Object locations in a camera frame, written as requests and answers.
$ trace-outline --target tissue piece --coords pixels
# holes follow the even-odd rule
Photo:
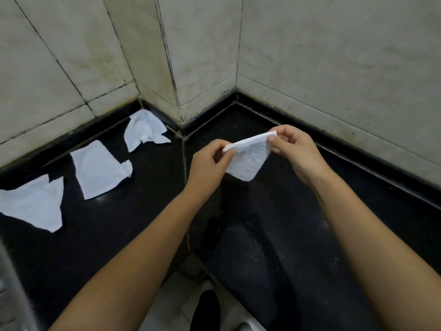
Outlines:
[[[17,189],[0,190],[0,212],[55,232],[63,225],[60,210],[63,189],[62,177],[49,182],[45,174]]]
[[[127,149],[132,152],[141,142],[171,143],[170,139],[162,135],[166,131],[167,128],[159,118],[151,111],[141,109],[130,116],[130,122],[124,132],[124,140]]]
[[[85,200],[115,188],[133,171],[129,160],[120,164],[99,140],[71,152],[71,156]]]
[[[227,168],[227,173],[243,181],[254,179],[271,152],[271,145],[267,143],[266,139],[272,135],[277,136],[277,131],[258,134],[225,146],[223,152],[229,149],[236,150]]]

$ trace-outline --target crumpled tissue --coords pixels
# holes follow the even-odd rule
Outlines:
[[[277,136],[277,131],[258,134],[225,146],[223,152],[227,152],[229,149],[236,150],[227,168],[227,173],[243,181],[254,179],[272,149],[272,146],[266,141],[268,136]]]
[[[55,232],[63,226],[63,178],[49,182],[47,174],[14,190],[0,190],[0,212]]]
[[[132,175],[132,163],[120,164],[99,140],[71,152],[71,156],[85,200],[106,193]]]
[[[124,140],[127,149],[132,152],[141,142],[171,143],[170,139],[162,135],[166,131],[167,128],[159,118],[151,111],[141,109],[130,116],[130,122],[124,132]]]

